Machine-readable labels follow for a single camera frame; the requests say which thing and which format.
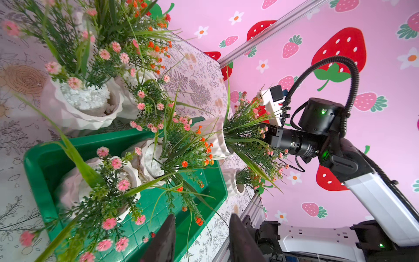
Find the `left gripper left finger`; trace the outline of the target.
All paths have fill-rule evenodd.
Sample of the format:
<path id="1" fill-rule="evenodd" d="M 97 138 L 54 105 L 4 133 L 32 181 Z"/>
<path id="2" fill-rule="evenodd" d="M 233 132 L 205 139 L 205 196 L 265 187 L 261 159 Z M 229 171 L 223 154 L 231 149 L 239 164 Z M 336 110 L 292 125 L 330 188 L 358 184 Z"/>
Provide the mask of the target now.
<path id="1" fill-rule="evenodd" d="M 169 215 L 140 262 L 173 262 L 176 244 L 176 220 Z"/>

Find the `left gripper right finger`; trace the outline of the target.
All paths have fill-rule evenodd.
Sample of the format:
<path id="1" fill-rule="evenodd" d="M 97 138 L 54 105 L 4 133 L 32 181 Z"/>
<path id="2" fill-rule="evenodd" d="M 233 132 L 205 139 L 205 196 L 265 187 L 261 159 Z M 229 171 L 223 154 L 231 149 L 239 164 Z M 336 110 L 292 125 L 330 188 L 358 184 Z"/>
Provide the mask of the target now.
<path id="1" fill-rule="evenodd" d="M 229 251 L 232 262 L 265 262 L 261 249 L 256 243 L 258 230 L 252 227 L 249 215 L 240 219 L 232 214 L 229 222 Z"/>

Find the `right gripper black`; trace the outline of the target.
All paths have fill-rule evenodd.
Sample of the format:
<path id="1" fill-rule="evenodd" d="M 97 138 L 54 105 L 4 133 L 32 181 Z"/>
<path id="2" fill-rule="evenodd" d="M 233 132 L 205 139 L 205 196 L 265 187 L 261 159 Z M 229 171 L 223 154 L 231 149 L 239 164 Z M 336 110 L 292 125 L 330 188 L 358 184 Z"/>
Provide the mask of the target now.
<path id="1" fill-rule="evenodd" d="M 288 150 L 288 154 L 316 157 L 324 143 L 324 136 L 266 124 L 264 142 L 273 148 Z"/>

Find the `pink flower pot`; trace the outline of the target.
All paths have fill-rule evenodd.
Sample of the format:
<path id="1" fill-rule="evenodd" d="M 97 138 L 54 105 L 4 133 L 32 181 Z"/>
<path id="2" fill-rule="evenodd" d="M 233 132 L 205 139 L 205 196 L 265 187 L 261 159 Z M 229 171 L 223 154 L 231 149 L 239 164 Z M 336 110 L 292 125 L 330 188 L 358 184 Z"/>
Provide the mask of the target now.
<path id="1" fill-rule="evenodd" d="M 155 186 L 166 177 L 162 176 L 133 187 L 129 180 L 117 176 L 132 158 L 132 153 L 127 153 L 123 158 L 111 158 L 109 149 L 101 147 L 97 151 L 101 163 L 99 167 L 93 168 L 83 160 L 57 124 L 53 121 L 50 124 L 57 129 L 62 139 L 56 145 L 75 164 L 91 191 L 81 202 L 68 209 L 65 216 L 75 217 L 36 260 L 46 261 L 59 248 L 63 250 L 58 257 L 58 261 L 61 262 L 92 262 L 96 258 L 96 252 L 107 251 L 113 246 L 118 252 L 125 251 L 129 240 L 123 236 L 118 218 L 124 211 L 128 211 L 138 220 L 142 213 L 136 207 L 136 195 Z"/>
<path id="2" fill-rule="evenodd" d="M 64 129 L 98 130 L 111 125 L 122 109 L 114 78 L 118 54 L 98 36 L 96 11 L 85 2 L 8 1 L 16 20 L 1 23 L 13 38 L 35 40 L 46 48 L 48 75 L 40 105 Z"/>
<path id="3" fill-rule="evenodd" d="M 257 96 L 249 100 L 242 94 L 232 115 L 200 121 L 192 129 L 204 136 L 204 143 L 212 146 L 210 154 L 215 160 L 236 154 L 262 178 L 263 188 L 266 182 L 278 188 L 275 182 L 282 180 L 284 170 L 289 168 L 284 160 L 290 154 L 263 141 L 265 125 L 272 117 L 269 112 L 260 112 L 261 102 Z"/>
<path id="4" fill-rule="evenodd" d="M 250 167 L 243 169 L 224 169 L 223 178 L 229 197 L 243 194 L 245 186 L 259 190 L 263 188 L 262 178 Z"/>

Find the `orange flower potted plant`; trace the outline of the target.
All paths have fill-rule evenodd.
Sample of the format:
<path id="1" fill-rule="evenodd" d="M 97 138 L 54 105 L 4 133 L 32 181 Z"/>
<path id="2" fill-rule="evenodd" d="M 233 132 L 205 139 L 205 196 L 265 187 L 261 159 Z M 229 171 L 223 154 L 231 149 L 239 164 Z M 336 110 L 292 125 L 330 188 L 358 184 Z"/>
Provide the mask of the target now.
<path id="1" fill-rule="evenodd" d="M 219 118 L 194 122 L 189 116 L 176 112 L 177 99 L 165 98 L 161 102 L 146 103 L 150 91 L 139 90 L 138 111 L 144 114 L 155 109 L 147 129 L 153 136 L 128 147 L 124 153 L 132 153 L 131 166 L 138 171 L 144 183 L 153 182 L 154 187 L 163 187 L 168 208 L 174 208 L 175 193 L 182 198 L 182 210 L 189 211 L 193 221 L 203 226 L 205 219 L 195 202 L 204 197 L 194 185 L 203 188 L 204 180 L 197 172 L 213 169 L 215 162 L 223 158 L 223 124 Z"/>

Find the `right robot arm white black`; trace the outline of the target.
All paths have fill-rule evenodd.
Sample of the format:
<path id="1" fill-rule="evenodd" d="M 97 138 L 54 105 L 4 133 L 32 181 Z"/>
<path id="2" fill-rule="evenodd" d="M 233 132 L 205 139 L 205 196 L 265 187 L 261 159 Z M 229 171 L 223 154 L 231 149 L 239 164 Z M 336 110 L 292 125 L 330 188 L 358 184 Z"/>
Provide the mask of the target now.
<path id="1" fill-rule="evenodd" d="M 318 158 L 333 181 L 348 188 L 373 219 L 334 229 L 279 226 L 280 249 L 332 262 L 418 261 L 419 215 L 396 184 L 342 137 L 344 106 L 311 98 L 301 109 L 300 129 L 269 124 L 265 141 L 306 161 Z"/>

